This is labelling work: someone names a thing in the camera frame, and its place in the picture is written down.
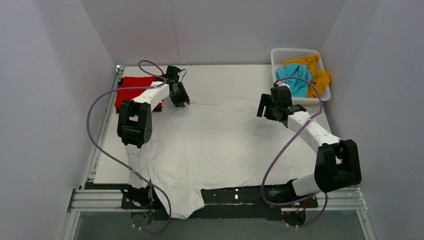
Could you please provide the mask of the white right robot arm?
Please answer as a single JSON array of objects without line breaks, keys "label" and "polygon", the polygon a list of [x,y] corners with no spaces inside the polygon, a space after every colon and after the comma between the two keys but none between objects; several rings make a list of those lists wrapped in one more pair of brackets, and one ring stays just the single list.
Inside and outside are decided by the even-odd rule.
[{"label": "white right robot arm", "polygon": [[274,86],[269,94],[263,93],[256,115],[283,124],[295,133],[294,138],[300,137],[316,154],[311,174],[289,180],[284,185],[283,195],[287,202],[361,183],[357,144],[331,134],[315,122],[306,108],[293,104],[287,86]]}]

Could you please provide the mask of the white t shirt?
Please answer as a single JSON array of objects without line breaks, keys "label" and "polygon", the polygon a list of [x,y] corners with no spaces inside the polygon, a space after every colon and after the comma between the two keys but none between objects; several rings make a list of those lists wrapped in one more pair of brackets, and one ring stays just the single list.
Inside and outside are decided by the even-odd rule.
[{"label": "white t shirt", "polygon": [[146,176],[174,219],[204,207],[201,190],[284,184],[313,172],[316,154],[281,123],[257,117],[259,101],[171,103],[143,147]]}]

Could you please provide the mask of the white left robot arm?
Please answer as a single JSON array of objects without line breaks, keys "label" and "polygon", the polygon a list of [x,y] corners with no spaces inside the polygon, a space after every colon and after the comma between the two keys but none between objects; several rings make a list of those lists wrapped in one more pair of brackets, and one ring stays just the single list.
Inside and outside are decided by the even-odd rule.
[{"label": "white left robot arm", "polygon": [[149,177],[142,146],[147,144],[153,135],[152,112],[162,102],[170,98],[176,108],[184,108],[190,104],[190,98],[182,83],[185,69],[167,66],[166,71],[154,75],[148,86],[122,87],[120,92],[138,93],[129,99],[122,99],[118,110],[117,135],[121,138],[127,153],[129,166],[129,190],[149,187]]}]

